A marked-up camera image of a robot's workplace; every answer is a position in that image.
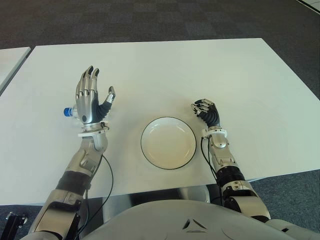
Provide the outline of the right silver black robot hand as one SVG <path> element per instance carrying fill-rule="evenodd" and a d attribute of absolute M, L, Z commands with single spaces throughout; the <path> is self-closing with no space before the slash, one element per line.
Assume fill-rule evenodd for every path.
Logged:
<path fill-rule="evenodd" d="M 194 114 L 202 119 L 208 128 L 220 126 L 220 116 L 216 105 L 212 101 L 204 98 L 195 101 L 190 106 Z"/>

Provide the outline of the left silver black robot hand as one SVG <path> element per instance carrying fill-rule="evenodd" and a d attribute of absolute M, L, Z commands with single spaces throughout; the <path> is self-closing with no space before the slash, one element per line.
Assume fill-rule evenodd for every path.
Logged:
<path fill-rule="evenodd" d="M 113 86 L 103 103 L 99 103 L 98 75 L 100 70 L 92 65 L 82 73 L 75 89 L 75 104 L 79 119 L 84 125 L 101 122 L 109 113 L 116 92 Z"/>

